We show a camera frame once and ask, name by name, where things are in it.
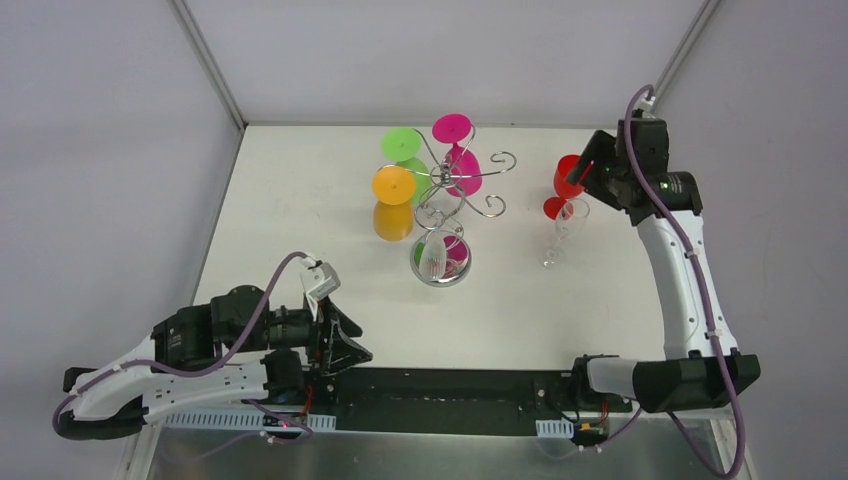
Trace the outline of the red wine glass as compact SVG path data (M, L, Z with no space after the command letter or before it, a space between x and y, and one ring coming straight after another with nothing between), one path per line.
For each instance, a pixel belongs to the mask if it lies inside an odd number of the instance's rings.
M557 218L558 212L567 200L578 197L585 190L582 185L570 183L567 180L568 174L578 164L579 160L579 155L569 154L558 161L553 178L553 188L556 195L548 198L543 204L543 211L551 220Z

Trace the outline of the clear wine glass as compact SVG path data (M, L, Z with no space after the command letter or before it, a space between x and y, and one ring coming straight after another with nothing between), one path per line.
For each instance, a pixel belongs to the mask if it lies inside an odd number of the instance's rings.
M590 205L581 198L554 197L544 203L544 212L554 221L554 230L546 238L539 259L543 267L553 269L564 260L566 240L585 226Z
M437 287L459 282L470 258L463 226L432 206L418 208L415 219L425 229L411 254L411 265L418 279Z

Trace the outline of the chrome wine glass rack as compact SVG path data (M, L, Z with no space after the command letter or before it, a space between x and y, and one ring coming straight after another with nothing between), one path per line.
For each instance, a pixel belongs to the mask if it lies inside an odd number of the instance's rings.
M473 127L474 127L474 133L471 137L470 142L467 144L468 148L470 148L471 145L473 144L475 137L476 137L476 133L477 133L476 127L475 126L473 126ZM484 218L497 218L497 217L503 215L507 210L507 202L499 195L496 195L496 194L486 195L484 197L485 207L483 209L481 209L481 208L475 206L473 204L473 202L469 199L469 196L466 196L462 192L462 190L459 190L459 192L460 192L459 197L454 197L447 192L447 189L449 187L453 187L454 184L450 181L451 175L450 175L450 171L449 171L449 166L445 161L446 154L444 155L444 157L441 160L436 160L435 165L430 168L430 176L431 176L431 180L432 180L432 186L425 191L425 197L422 199L422 202L413 208L413 220L415 221L415 224L417 226L421 227L425 232L425 229L422 226L420 226L419 223L415 219L416 210L418 208L421 208L421 207L424 207L424 206L432 206L432 207L435 207L437 209L440 209L440 210L446 212L449 217L454 218L462 226L463 226L463 224L458 219L458 215L459 215L460 212L462 212L464 210L470 210L473 213L475 213L475 214L477 214L481 217L484 217ZM508 152L508 151L497 151L497 152L491 154L490 157L489 157L489 162L492 163L492 164L501 164L503 167L499 170L481 171L481 174L479 174L479 177L484 178L484 177L490 177L490 176L505 174L505 173L508 173L511 170L513 170L518 164L517 157L513 153ZM409 254L409 263L410 263L410 268L411 268L413 274L418 279L418 277L416 276L415 272L413 271L413 268L412 268L412 265L411 265L411 254L413 252L413 248L414 248L416 240L414 241L413 247L412 247L410 254ZM455 285L459 284L461 281L463 281L468 276L468 274L470 273L470 270L471 270L473 256L472 256L471 247L469 246L468 242L465 240L465 228L464 228L464 241L467 244L467 246L469 247L469 253L470 253L468 267L466 268L465 275L462 277L462 279L459 282L457 282L457 283L455 283L451 286L455 286ZM430 286L428 284L425 284L425 285L427 285L429 287L436 287L436 288L451 287L451 286L437 287L437 286Z

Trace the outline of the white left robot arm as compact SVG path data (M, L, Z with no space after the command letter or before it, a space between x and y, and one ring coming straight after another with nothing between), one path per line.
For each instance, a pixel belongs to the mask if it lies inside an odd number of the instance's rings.
M372 360L362 329L330 298L269 306L256 286L179 309L100 369L71 367L54 414L68 440L111 440L172 414L222 402L295 404L319 379Z

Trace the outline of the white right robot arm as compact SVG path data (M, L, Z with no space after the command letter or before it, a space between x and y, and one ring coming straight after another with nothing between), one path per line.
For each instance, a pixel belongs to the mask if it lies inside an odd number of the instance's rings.
M694 176L672 172L665 121L636 111L617 133L596 131L569 172L586 193L624 212L648 254L660 301L662 360L582 356L567 384L583 410L607 396L636 401L649 413L737 407L761 375L754 354L730 332L706 256L703 204Z

